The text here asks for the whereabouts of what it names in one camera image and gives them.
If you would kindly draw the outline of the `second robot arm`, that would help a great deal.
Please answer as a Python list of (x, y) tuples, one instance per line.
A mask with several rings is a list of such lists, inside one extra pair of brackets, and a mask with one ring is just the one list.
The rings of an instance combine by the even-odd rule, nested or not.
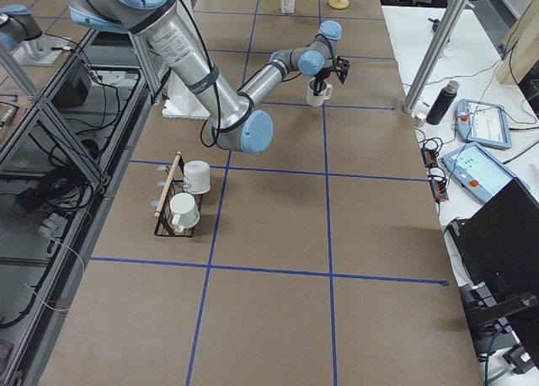
[[(107, 20), (76, 8), (72, 9), (72, 20), (90, 29), (140, 35), (174, 70), (189, 91), (199, 98), (205, 98), (205, 92), (211, 91), (216, 100), (223, 103), (232, 101), (242, 93), (231, 88), (207, 56), (204, 46), (195, 42), (195, 35), (189, 32), (186, 23), (177, 15), (176, 0), (168, 0), (152, 11), (145, 10), (143, 20), (131, 28), (118, 20)], [(37, 40), (42, 35), (41, 28), (24, 5), (10, 5), (1, 9), (1, 43), (7, 50), (11, 51), (24, 41)], [(275, 71), (262, 78), (264, 90), (271, 90), (292, 71), (308, 76), (320, 72), (329, 53), (329, 49), (323, 48), (327, 42), (319, 34), (309, 46), (276, 52), (269, 62)]]

